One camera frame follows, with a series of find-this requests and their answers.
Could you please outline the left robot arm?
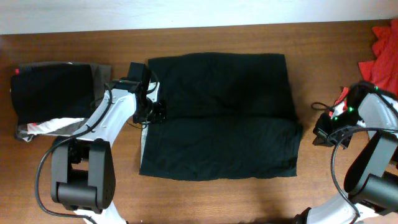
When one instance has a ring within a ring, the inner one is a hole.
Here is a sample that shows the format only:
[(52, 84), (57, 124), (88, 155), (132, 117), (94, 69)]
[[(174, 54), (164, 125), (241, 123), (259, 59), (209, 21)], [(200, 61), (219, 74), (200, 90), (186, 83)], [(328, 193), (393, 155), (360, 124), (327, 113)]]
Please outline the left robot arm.
[(160, 81), (144, 63), (131, 63), (126, 78), (105, 85), (88, 121), (70, 137), (59, 136), (46, 152), (51, 158), (50, 196), (68, 218), (86, 223), (125, 223), (113, 202), (116, 189), (111, 147), (128, 119), (143, 128), (165, 118), (158, 99)]

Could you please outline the dark green shorts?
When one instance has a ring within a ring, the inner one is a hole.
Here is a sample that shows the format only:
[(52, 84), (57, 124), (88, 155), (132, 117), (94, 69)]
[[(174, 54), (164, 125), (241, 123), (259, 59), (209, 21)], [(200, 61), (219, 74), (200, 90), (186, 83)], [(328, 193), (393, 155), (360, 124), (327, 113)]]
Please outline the dark green shorts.
[(152, 58), (165, 120), (147, 128), (140, 175), (175, 180), (294, 177), (303, 127), (282, 54)]

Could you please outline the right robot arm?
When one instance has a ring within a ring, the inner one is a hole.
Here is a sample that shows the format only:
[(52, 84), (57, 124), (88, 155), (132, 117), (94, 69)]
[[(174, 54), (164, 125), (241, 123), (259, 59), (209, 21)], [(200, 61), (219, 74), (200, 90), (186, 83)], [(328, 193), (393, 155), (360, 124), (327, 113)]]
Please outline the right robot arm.
[[(333, 106), (326, 106), (313, 133), (315, 146), (332, 147), (331, 178), (338, 193), (322, 205), (308, 207), (293, 223), (360, 223), (367, 218), (397, 212), (397, 97), (360, 81)], [(335, 175), (336, 153), (346, 149), (356, 133), (368, 133), (369, 142), (349, 167), (343, 185)]]

